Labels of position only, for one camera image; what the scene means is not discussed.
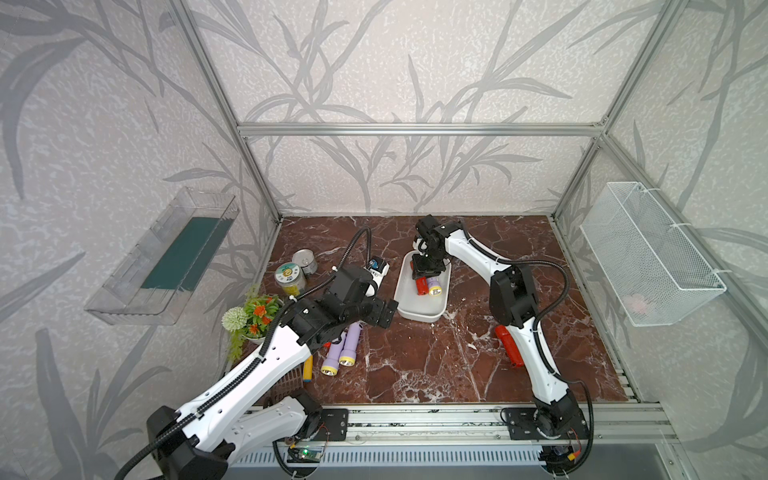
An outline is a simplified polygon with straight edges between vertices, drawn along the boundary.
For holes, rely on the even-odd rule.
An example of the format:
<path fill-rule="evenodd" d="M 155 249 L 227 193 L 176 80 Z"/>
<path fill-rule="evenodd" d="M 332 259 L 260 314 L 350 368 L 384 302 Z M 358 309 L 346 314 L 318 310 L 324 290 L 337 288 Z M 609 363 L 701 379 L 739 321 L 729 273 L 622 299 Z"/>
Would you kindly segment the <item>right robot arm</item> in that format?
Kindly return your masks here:
<path fill-rule="evenodd" d="M 416 223 L 413 261 L 420 275 L 440 273 L 444 261 L 453 257 L 469 266 L 489 285 L 489 310 L 511 335 L 528 372 L 536 405 L 534 428 L 544 438 L 558 439 L 580 425 L 583 413 L 570 386 L 556 367 L 543 329 L 542 318 L 565 300 L 570 288 L 565 269 L 545 260 L 512 260 L 484 246 L 460 223 L 444 223 L 428 215 Z M 565 283 L 559 297 L 539 307 L 531 267 L 552 267 Z"/>

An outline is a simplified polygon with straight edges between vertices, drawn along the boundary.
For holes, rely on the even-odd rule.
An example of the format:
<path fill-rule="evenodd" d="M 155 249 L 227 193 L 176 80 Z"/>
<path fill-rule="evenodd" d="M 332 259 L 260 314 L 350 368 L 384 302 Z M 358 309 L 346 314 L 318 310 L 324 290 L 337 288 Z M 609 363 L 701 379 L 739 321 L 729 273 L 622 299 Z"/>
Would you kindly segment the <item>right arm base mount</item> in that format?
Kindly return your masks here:
<path fill-rule="evenodd" d="M 500 411 L 502 423 L 511 440 L 576 440 L 590 438 L 588 421 L 577 410 L 570 418 L 558 420 L 553 414 L 535 407 L 507 407 Z"/>

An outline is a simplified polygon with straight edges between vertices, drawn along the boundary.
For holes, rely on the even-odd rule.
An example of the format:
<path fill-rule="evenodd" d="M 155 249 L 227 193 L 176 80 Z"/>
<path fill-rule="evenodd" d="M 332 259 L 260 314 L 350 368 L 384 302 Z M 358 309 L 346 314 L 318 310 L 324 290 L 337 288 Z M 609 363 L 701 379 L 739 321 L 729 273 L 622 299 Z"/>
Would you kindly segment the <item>yellow toy shovel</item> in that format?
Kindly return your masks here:
<path fill-rule="evenodd" d="M 304 362 L 302 366 L 302 381 L 304 383 L 310 383 L 313 379 L 313 356 L 310 355 Z"/>

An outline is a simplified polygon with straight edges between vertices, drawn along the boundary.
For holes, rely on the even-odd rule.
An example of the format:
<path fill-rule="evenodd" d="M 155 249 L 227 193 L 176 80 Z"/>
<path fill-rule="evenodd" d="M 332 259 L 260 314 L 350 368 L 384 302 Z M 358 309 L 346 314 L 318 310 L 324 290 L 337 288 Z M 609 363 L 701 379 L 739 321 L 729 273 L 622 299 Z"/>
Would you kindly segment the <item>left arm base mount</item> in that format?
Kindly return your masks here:
<path fill-rule="evenodd" d="M 347 438 L 348 427 L 348 409 L 323 408 L 310 414 L 298 432 L 285 440 L 341 442 Z"/>

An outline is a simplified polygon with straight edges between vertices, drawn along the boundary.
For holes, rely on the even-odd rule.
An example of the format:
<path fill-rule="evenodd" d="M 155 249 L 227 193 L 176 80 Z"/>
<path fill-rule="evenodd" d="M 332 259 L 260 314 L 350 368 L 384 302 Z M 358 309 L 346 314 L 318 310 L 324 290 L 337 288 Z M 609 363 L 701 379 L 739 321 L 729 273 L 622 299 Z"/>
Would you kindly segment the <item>green label round tin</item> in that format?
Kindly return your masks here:
<path fill-rule="evenodd" d="M 307 286 L 302 268 L 294 263 L 287 262 L 280 265 L 274 272 L 275 281 L 288 296 L 298 297 Z"/>

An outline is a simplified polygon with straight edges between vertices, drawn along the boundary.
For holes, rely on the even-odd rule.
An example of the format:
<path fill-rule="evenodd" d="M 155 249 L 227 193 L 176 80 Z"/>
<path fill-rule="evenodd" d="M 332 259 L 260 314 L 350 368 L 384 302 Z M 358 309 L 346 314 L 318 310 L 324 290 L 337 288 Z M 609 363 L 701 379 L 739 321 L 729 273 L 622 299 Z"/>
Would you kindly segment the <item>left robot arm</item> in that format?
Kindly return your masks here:
<path fill-rule="evenodd" d="M 259 411 L 252 407 L 348 326 L 359 321 L 389 326 L 397 303 L 377 295 L 388 270 L 379 257 L 366 267 L 339 268 L 320 298 L 287 301 L 262 345 L 223 379 L 177 410 L 156 410 L 147 430 L 162 478 L 220 479 L 237 460 L 262 446 L 313 437 L 323 408 L 302 389 Z"/>

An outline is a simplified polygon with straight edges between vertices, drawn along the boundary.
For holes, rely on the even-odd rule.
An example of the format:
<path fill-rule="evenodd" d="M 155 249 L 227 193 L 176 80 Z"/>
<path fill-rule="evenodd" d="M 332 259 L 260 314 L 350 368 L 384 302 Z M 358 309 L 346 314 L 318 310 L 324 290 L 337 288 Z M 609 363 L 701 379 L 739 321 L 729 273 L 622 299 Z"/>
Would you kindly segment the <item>clear acrylic wall shelf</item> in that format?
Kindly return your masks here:
<path fill-rule="evenodd" d="M 233 194 L 181 188 L 85 311 L 115 326 L 176 324 L 239 212 Z"/>

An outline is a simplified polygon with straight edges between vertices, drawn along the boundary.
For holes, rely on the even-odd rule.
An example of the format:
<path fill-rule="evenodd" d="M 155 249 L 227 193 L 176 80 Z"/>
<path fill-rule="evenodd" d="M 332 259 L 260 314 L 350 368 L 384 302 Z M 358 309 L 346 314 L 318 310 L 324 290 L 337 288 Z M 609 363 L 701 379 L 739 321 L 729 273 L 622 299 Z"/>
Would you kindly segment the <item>white plastic storage box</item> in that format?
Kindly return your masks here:
<path fill-rule="evenodd" d="M 394 295 L 394 300 L 398 303 L 397 311 L 407 320 L 435 323 L 447 308 L 451 265 L 445 260 L 445 270 L 439 275 L 429 278 L 416 277 L 416 256 L 417 252 L 411 251 L 403 259 Z"/>

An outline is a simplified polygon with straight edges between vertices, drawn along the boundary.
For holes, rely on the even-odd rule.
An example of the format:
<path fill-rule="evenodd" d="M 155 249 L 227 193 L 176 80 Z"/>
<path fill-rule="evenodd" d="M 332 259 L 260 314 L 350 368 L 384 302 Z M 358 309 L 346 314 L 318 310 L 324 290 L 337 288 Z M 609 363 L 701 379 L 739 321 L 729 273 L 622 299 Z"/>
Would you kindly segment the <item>pink object in basket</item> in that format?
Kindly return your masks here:
<path fill-rule="evenodd" d="M 652 310 L 650 301 L 641 294 L 625 296 L 623 304 L 631 317 L 646 316 Z"/>

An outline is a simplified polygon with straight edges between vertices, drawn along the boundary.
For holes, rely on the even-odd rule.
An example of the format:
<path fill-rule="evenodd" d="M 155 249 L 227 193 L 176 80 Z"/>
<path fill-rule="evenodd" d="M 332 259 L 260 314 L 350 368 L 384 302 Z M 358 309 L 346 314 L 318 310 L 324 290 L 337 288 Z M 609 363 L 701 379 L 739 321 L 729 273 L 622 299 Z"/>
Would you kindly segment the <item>artificial flower plant pot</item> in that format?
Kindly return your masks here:
<path fill-rule="evenodd" d="M 230 308 L 222 315 L 221 324 L 230 338 L 230 362 L 242 357 L 246 343 L 263 342 L 281 307 L 278 295 L 264 293 L 258 285 L 254 285 L 246 293 L 241 306 Z"/>

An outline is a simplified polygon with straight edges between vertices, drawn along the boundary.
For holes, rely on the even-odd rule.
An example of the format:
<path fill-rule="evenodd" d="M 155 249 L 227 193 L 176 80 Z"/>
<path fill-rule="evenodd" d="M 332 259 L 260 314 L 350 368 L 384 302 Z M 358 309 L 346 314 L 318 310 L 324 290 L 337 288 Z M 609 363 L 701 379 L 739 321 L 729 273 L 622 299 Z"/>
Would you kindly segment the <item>silver round tin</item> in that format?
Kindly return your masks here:
<path fill-rule="evenodd" d="M 301 268 L 305 276 L 314 275 L 318 270 L 315 255 L 310 249 L 304 248 L 296 251 L 292 256 L 292 261 Z"/>

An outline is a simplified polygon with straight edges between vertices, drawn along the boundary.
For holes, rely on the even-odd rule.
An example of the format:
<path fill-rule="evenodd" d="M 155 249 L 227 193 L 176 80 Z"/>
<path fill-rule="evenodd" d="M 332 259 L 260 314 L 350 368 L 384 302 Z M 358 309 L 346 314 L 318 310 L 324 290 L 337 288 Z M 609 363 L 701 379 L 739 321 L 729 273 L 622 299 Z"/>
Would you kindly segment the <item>purple flashlight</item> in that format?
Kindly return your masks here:
<path fill-rule="evenodd" d="M 330 343 L 326 358 L 321 366 L 321 373 L 326 376 L 336 376 L 338 374 L 341 358 L 345 355 L 346 333 Z"/>
<path fill-rule="evenodd" d="M 443 287 L 438 276 L 425 278 L 428 294 L 431 296 L 440 296 L 443 293 Z"/>
<path fill-rule="evenodd" d="M 349 326 L 345 341 L 339 355 L 339 364 L 342 366 L 354 366 L 357 360 L 357 347 L 362 333 L 362 324 L 355 322 Z"/>

